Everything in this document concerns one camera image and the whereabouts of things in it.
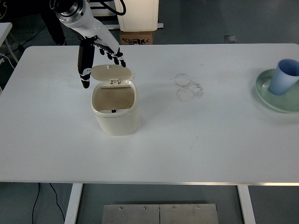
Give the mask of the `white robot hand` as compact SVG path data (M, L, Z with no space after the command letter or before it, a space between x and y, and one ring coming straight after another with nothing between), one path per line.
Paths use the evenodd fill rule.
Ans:
M69 9L57 13L57 17L66 27L79 34L78 72L85 89L90 85L96 47L116 65L126 67L119 43L102 22L93 17L85 0L74 1Z

